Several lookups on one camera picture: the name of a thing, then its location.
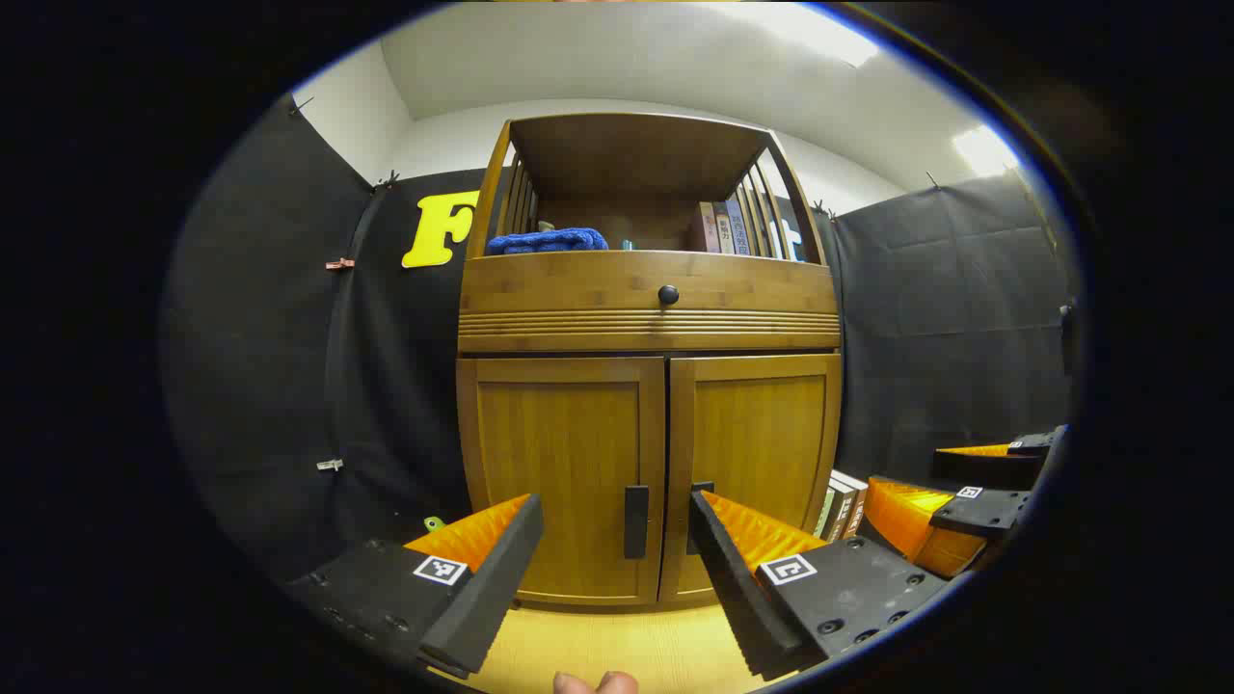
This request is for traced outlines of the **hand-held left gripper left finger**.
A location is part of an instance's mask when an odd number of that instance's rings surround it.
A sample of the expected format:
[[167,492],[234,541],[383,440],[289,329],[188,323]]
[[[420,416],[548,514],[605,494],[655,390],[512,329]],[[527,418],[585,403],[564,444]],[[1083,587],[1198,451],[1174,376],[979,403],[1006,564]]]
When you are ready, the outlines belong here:
[[476,675],[544,530],[522,494],[397,545],[369,540],[288,584],[352,643],[402,671]]

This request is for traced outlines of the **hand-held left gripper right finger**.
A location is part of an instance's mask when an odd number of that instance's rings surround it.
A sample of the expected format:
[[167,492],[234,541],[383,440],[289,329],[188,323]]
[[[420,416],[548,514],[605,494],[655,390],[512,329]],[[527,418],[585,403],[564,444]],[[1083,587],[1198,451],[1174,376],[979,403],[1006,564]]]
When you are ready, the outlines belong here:
[[753,675],[829,667],[908,627],[948,580],[860,535],[810,533],[713,491],[692,491],[690,536]]

